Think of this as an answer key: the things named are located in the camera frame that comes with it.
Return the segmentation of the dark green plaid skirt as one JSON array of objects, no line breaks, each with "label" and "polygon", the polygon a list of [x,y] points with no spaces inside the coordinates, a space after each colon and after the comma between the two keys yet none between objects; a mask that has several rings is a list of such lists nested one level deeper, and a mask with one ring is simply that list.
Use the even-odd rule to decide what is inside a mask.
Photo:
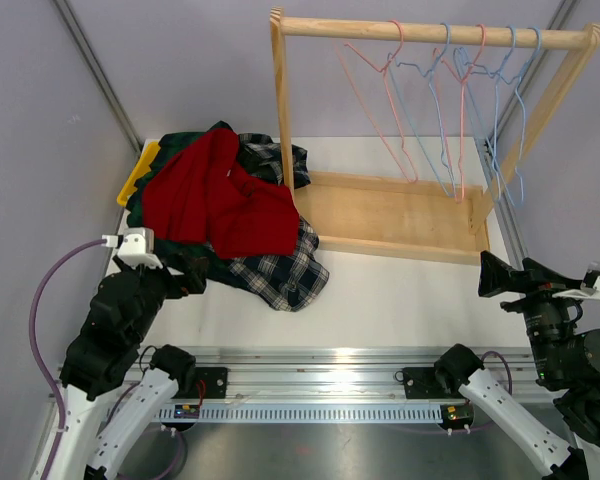
[{"label": "dark green plaid skirt", "polygon": [[174,185],[168,183],[165,194],[154,194],[149,185],[172,160],[204,135],[205,132],[178,132],[161,138],[159,150],[149,163],[149,171],[134,183],[137,190],[126,204],[129,211],[127,225],[148,227],[154,231],[156,255],[166,266],[187,277],[198,276],[203,284],[212,280],[245,290],[244,281],[229,270],[228,263],[220,260],[209,244],[178,243],[160,233],[161,225],[170,219],[172,199],[181,181],[177,180]]}]

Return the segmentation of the red skirt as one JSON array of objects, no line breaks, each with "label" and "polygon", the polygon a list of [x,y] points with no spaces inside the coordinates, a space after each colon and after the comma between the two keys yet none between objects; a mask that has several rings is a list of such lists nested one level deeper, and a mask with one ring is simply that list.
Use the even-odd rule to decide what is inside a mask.
[{"label": "red skirt", "polygon": [[178,243],[209,243],[223,260],[290,255],[299,226],[291,192],[248,174],[239,147],[232,130],[213,129],[160,172],[149,185],[154,194],[181,181],[160,233]]}]

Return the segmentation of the navy white plaid skirt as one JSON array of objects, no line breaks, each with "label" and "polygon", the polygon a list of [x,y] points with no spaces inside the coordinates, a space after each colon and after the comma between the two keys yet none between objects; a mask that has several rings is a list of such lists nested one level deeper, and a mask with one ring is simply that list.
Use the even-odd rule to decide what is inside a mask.
[{"label": "navy white plaid skirt", "polygon": [[[281,147],[260,133],[241,133],[238,162],[245,171],[268,183],[283,183]],[[209,260],[207,278],[252,293],[270,308],[298,312],[312,303],[329,280],[329,271],[315,258],[319,237],[303,217],[299,219],[294,252],[221,260],[209,244],[202,252]]]}]

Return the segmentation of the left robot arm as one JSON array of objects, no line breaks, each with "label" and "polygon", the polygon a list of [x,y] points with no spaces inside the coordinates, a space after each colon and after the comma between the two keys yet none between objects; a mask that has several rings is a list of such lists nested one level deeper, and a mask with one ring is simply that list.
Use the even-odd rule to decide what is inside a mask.
[{"label": "left robot arm", "polygon": [[119,272],[100,282],[85,323],[67,347],[60,375],[54,377],[38,346],[36,321],[45,287],[67,260],[62,257],[45,273],[29,313],[31,352],[52,390],[58,420],[32,476],[114,479],[167,400],[203,401],[207,394],[195,357],[172,345],[157,348],[141,380],[125,393],[118,391],[164,302],[204,292],[207,263],[169,262],[153,254],[116,255]]}]

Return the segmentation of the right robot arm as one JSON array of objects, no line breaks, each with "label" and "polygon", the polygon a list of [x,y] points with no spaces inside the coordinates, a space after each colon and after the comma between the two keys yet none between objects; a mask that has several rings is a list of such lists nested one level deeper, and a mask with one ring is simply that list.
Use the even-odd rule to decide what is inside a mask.
[{"label": "right robot arm", "polygon": [[456,344],[430,367],[404,367],[394,378],[408,399],[462,398],[482,410],[527,456],[544,479],[600,479],[600,329],[577,332],[586,300],[600,301],[600,263],[572,279],[526,258],[515,269],[480,254],[478,294],[517,293],[500,307],[523,316],[538,386],[575,441],[546,428],[513,398],[470,348]]}]

